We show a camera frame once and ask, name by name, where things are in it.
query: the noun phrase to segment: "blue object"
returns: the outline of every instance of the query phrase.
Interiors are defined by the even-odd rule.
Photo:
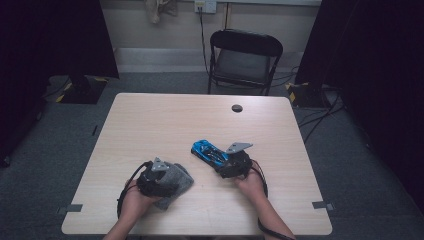
[[[215,170],[224,166],[228,161],[228,154],[219,150],[207,140],[193,143],[191,153],[212,166]]]

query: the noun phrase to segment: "gray carpet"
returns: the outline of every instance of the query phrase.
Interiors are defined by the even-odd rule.
[[[48,91],[65,80],[52,78]],[[0,239],[101,239],[64,235],[65,216],[57,210],[71,203],[116,94],[206,91],[205,73],[125,73],[120,80],[110,80],[96,105],[59,104],[51,96],[41,120],[11,155],[11,166],[0,169]],[[258,95],[259,91],[213,87],[212,93]],[[273,87],[270,95],[287,97],[283,85]],[[328,95],[330,101],[335,96]],[[335,109],[340,106],[338,100]],[[294,112],[298,122],[322,115],[317,109]],[[304,138],[313,125],[300,128]],[[424,239],[423,216],[390,169],[367,148],[360,126],[347,111],[326,117],[310,135],[306,149],[323,198],[336,209],[329,212],[332,234],[298,239]]]

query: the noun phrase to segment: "wall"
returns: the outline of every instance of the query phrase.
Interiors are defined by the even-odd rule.
[[[207,56],[211,34],[227,25],[227,28],[273,35],[284,46],[280,68],[297,66],[315,21],[319,1],[261,2],[269,3],[218,2],[216,14],[203,14]],[[149,21],[144,1],[102,0],[101,4],[112,46],[118,49],[116,59],[121,72],[156,71],[161,65],[171,67],[169,71],[204,69],[202,29],[193,1],[178,1],[178,16],[161,14],[157,24]]]

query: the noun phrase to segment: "electrical outlet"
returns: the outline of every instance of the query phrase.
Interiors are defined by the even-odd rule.
[[[194,1],[194,12],[199,12],[199,8],[202,13],[216,13],[216,0]]]

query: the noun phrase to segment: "chair backrest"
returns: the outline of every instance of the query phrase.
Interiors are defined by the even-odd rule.
[[[210,43],[212,52],[213,48],[217,47],[277,58],[283,53],[283,45],[272,36],[234,29],[219,30],[213,33]]]

